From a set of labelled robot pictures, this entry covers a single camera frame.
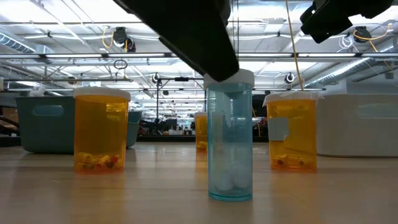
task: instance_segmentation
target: security camera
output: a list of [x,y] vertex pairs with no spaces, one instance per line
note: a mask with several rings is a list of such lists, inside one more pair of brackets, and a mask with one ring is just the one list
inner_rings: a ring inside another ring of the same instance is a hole
[[287,84],[291,84],[294,81],[294,78],[295,78],[294,75],[291,72],[289,72],[289,74],[285,76],[285,82]]

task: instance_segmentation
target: ceiling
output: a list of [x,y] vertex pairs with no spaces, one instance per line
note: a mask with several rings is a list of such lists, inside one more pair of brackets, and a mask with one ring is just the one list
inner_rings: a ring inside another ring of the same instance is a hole
[[[111,43],[110,36],[112,31],[116,27],[123,26],[127,28],[128,35],[134,39],[137,52],[156,53],[170,51],[157,40],[157,34],[152,29],[143,24],[136,16],[127,14],[112,0],[42,0],[41,3],[44,6],[44,10],[36,6],[32,1],[0,1],[0,33],[3,30],[12,34],[31,47],[37,45],[47,46],[57,54],[105,53],[106,51],[109,53],[120,53],[124,52],[124,49],[115,45],[106,48],[103,41],[106,45],[109,45]],[[365,44],[350,43],[349,39],[344,38],[346,32],[342,33],[342,35],[332,37],[321,44],[316,44],[309,36],[300,33],[301,22],[299,17],[311,4],[312,2],[310,1],[290,1],[289,3],[293,36],[296,37],[295,43],[298,52],[343,53],[356,52],[357,50],[360,52],[372,51],[369,42]],[[382,38],[374,41],[377,47],[380,43],[389,41],[391,37],[395,36],[395,33],[398,31],[398,23],[395,23],[396,20],[398,20],[398,6],[392,6],[374,19],[365,19],[360,15],[350,17],[350,21],[354,26],[347,31],[354,31],[355,26],[366,26],[373,37],[385,34]],[[239,10],[236,5],[233,7],[227,30],[237,52],[292,52],[292,41],[290,39],[284,1],[240,1]],[[0,45],[0,54],[18,53],[9,47]],[[133,61],[131,62],[132,65],[128,66],[125,70],[119,71],[118,75],[120,77],[127,76],[134,80],[133,82],[101,82],[101,85],[111,88],[153,88],[155,86],[151,82],[151,78],[156,72],[162,78],[181,76],[191,78],[201,77],[179,59],[135,58],[130,61]],[[110,74],[114,77],[118,71],[113,67],[112,60],[102,63],[105,63],[106,66],[73,66],[73,61],[56,59],[55,62],[65,63],[65,66],[60,69],[58,69],[59,66],[42,63],[35,65],[35,62],[29,65],[30,61],[26,60],[13,59],[6,60],[6,62],[24,67],[39,75],[45,74],[46,66],[47,74],[53,73],[52,78],[66,78],[71,76],[80,78],[110,78]],[[98,63],[98,59],[87,59],[84,62],[95,64]],[[322,71],[338,63],[339,61],[327,60],[316,62],[300,61],[298,67],[303,75],[303,79],[310,80]],[[289,72],[296,74],[295,64],[292,61],[274,60],[270,62],[254,58],[252,60],[240,60],[240,67],[254,72],[256,75],[256,87],[277,88],[286,86],[284,76]],[[382,68],[382,63],[377,64],[375,67],[375,69]],[[374,70],[366,70],[350,77],[348,81],[350,82],[361,75],[368,75],[371,72],[374,72]],[[391,82],[395,82],[395,80],[383,79],[383,76],[380,75],[367,79],[366,83],[372,83],[373,80],[378,85],[383,85],[383,83],[391,85]],[[81,84],[70,85],[63,83],[62,86],[65,88],[76,88]],[[168,96],[161,94],[160,97],[203,98],[204,91],[200,89],[202,84],[201,80],[183,83],[171,81],[166,85],[167,88],[189,87],[198,88],[198,90],[171,91]],[[149,102],[155,102],[154,99],[151,99],[150,95],[155,95],[155,91],[149,91],[148,93],[131,91],[134,100],[140,103],[140,107],[150,108],[151,105]],[[192,107],[195,110],[202,110],[202,101],[197,100],[197,102],[199,103],[182,104],[179,107]],[[177,111],[189,113],[188,109]]]

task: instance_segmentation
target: table surface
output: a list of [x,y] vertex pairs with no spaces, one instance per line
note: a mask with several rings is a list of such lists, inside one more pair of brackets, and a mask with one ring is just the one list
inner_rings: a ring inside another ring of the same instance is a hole
[[207,195],[194,143],[137,143],[120,174],[73,173],[71,155],[0,148],[0,223],[397,223],[398,159],[318,158],[316,174],[275,172],[254,144],[250,202]]

